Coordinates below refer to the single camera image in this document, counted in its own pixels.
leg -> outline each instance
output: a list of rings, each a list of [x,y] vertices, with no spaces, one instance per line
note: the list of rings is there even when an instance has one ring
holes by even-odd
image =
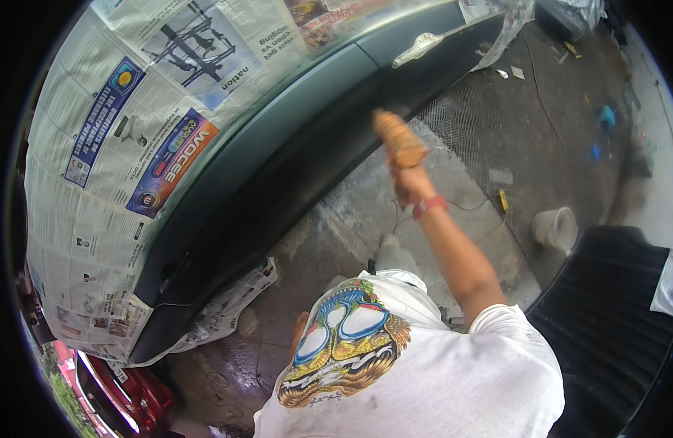
[[[399,247],[399,240],[394,234],[385,234],[373,259],[376,261],[376,272],[385,269],[402,269],[421,277],[411,252]]]

tree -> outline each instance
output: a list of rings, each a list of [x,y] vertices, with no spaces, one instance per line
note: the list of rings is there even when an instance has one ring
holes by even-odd
[[[43,366],[47,372],[47,375],[59,373],[59,355],[57,355],[57,350],[54,348],[54,343],[49,342],[42,346],[44,353],[42,354]]]
[[[90,425],[88,416],[80,406],[76,393],[69,388],[69,385],[66,384],[64,377],[61,376],[58,370],[57,373],[50,374],[50,383],[51,389],[54,391],[54,398],[57,400],[61,410],[69,418],[69,423],[73,425],[73,428],[78,430],[81,437],[97,438],[98,434],[95,432],[93,426]]]

red car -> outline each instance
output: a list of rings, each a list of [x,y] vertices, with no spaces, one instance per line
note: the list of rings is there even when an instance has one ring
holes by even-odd
[[[76,352],[76,384],[113,437],[152,437],[165,430],[176,402],[148,369],[123,369],[80,351]]]

wocee advertisement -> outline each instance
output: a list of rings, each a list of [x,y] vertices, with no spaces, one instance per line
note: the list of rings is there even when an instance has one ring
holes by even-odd
[[[127,209],[155,218],[193,161],[218,132],[206,118],[190,109],[156,151]]]

graphic print on shirt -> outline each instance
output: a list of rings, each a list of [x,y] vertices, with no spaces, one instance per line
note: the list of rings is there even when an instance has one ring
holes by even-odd
[[[322,393],[349,396],[367,388],[411,341],[409,324],[384,307],[372,283],[359,278],[324,295],[307,327],[275,386],[287,408],[304,408]]]

